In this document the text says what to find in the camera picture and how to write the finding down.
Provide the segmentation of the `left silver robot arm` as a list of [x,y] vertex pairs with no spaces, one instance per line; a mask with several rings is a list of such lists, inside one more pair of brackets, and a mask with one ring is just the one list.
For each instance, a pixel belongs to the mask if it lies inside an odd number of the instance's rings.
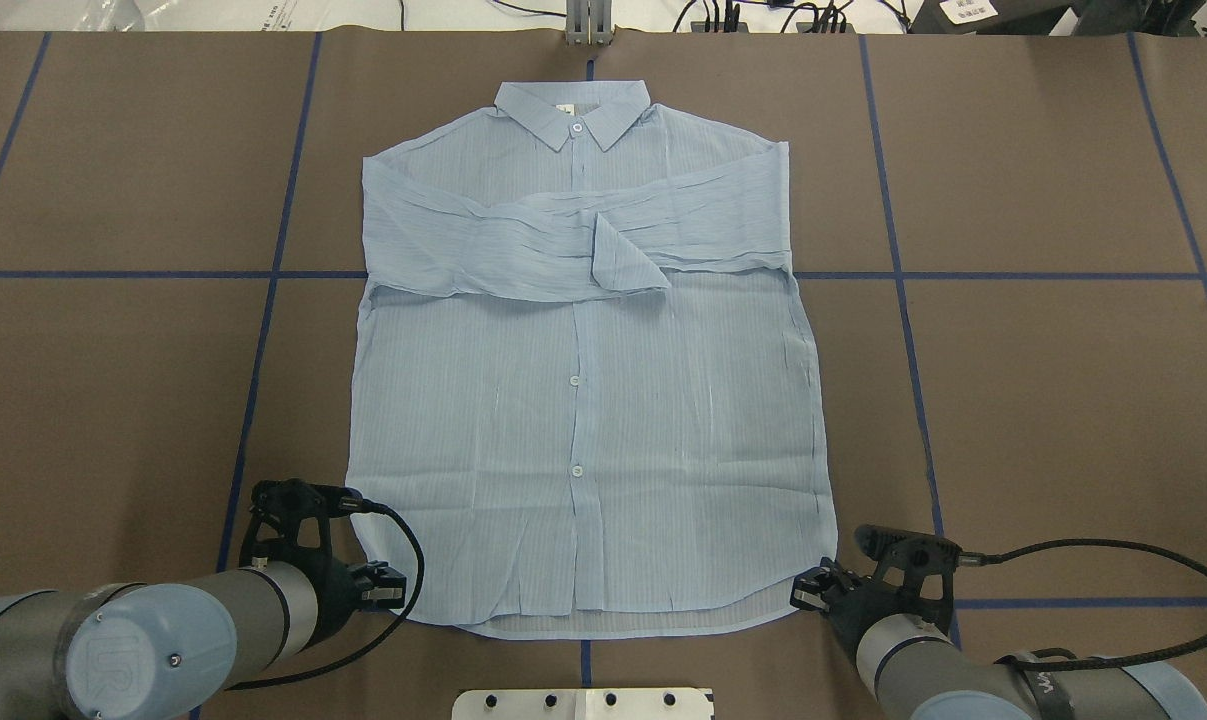
[[263,555],[187,583],[4,596],[0,719],[175,719],[406,601],[387,562]]

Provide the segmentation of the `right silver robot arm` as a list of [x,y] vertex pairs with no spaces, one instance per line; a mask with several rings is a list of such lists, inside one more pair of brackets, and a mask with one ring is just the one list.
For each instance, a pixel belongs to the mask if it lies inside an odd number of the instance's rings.
[[1207,701],[1165,661],[1048,671],[1011,652],[978,665],[955,646],[952,601],[915,597],[833,560],[792,580],[791,605],[818,611],[888,719],[1207,719]]

